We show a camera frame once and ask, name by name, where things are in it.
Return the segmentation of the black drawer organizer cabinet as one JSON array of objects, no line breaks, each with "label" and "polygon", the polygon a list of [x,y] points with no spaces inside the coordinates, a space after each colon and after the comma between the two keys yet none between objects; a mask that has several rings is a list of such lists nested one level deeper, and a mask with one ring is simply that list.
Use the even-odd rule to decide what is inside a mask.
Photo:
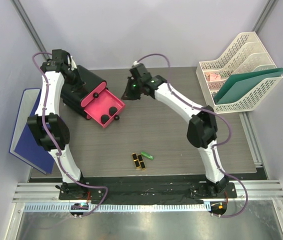
[{"label": "black drawer organizer cabinet", "polygon": [[84,112],[85,107],[81,107],[81,101],[100,83],[106,81],[81,65],[79,74],[83,84],[64,83],[61,90],[61,99],[66,106],[87,120],[87,114]]}]

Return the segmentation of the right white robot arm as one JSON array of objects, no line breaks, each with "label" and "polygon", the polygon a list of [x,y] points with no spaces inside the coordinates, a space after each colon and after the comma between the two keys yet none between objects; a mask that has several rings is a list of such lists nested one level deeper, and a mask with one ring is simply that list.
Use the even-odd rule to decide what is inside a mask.
[{"label": "right white robot arm", "polygon": [[229,178],[222,167],[217,150],[217,121],[213,109],[208,105],[190,101],[176,91],[160,75],[152,76],[144,64],[135,62],[130,68],[122,100],[139,100],[141,95],[167,105],[188,124],[186,138],[198,149],[205,169],[207,191],[210,196],[220,197],[226,190]]}]

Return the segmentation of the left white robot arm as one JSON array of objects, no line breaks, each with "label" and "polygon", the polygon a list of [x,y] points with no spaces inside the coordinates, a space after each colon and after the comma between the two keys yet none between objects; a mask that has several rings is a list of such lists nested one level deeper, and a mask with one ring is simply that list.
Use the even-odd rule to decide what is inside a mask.
[{"label": "left white robot arm", "polygon": [[62,185],[71,187],[70,193],[78,200],[84,199],[88,187],[83,174],[77,167],[70,150],[70,130],[60,117],[60,99],[64,83],[77,80],[77,69],[71,55],[62,49],[54,49],[51,58],[39,66],[32,61],[41,74],[41,94],[38,107],[33,116],[28,117],[27,125],[37,145],[42,147],[54,159],[62,175]]}]

